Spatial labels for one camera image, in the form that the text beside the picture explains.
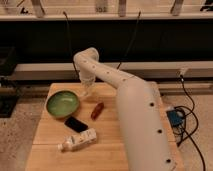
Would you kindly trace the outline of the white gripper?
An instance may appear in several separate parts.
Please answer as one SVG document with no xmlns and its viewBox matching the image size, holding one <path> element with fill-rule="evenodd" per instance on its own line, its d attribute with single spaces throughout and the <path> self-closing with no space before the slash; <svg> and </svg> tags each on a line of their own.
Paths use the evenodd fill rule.
<svg viewBox="0 0 213 171">
<path fill-rule="evenodd" d="M 89 78 L 80 76 L 80 81 L 83 86 L 83 92 L 81 93 L 82 97 L 88 97 L 91 95 L 95 80 L 96 80 L 96 78 L 94 76 L 89 77 Z"/>
</svg>

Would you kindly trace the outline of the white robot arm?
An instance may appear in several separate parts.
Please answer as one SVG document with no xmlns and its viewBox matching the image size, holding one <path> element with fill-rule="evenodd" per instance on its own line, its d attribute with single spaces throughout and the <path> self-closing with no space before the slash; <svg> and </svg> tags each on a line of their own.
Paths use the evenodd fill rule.
<svg viewBox="0 0 213 171">
<path fill-rule="evenodd" d="M 99 53 L 93 47 L 76 53 L 73 60 L 83 84 L 90 86 L 98 77 L 117 90 L 117 113 L 129 171 L 176 171 L 151 85 L 138 76 L 100 63 Z"/>
</svg>

